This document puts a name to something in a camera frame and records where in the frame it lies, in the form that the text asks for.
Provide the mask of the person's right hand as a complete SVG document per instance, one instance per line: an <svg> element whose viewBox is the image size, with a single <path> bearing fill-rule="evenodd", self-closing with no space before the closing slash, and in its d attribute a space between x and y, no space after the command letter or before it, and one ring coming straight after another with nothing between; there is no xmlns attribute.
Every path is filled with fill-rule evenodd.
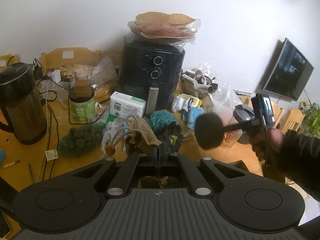
<svg viewBox="0 0 320 240"><path fill-rule="evenodd" d="M259 131L249 135L252 151L259 161L275 159L284 143L285 134L278 129Z"/></svg>

